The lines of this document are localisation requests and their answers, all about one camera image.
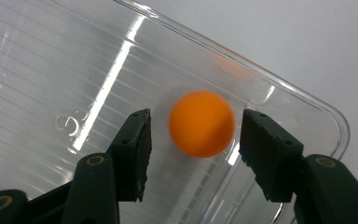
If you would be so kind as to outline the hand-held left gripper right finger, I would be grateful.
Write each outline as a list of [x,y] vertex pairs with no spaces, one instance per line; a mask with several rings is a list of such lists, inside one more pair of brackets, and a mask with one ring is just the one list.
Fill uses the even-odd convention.
[[268,115],[243,110],[239,152],[268,201],[291,201],[303,148],[302,143]]

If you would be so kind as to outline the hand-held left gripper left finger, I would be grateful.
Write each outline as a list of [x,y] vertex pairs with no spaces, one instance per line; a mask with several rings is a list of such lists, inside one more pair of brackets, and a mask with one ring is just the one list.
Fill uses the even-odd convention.
[[119,202],[143,200],[151,151],[151,116],[147,108],[127,117],[107,149],[113,157]]

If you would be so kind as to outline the orange table tennis ball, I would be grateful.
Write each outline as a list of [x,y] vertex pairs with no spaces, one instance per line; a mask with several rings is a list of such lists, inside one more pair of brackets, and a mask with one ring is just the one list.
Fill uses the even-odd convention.
[[223,97],[211,91],[192,91],[173,106],[169,131],[174,144],[185,154],[208,158],[230,143],[235,117]]

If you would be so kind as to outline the clear plastic box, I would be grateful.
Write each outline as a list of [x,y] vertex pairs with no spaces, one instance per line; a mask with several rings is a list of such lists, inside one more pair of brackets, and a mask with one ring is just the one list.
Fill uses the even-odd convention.
[[236,116],[267,114],[306,154],[340,158],[349,143],[331,105],[133,0],[0,0],[0,190],[33,199],[67,183],[146,108],[145,196],[120,205],[122,224],[292,224],[292,205],[265,200],[238,139],[209,159],[173,144],[173,105],[203,90]]

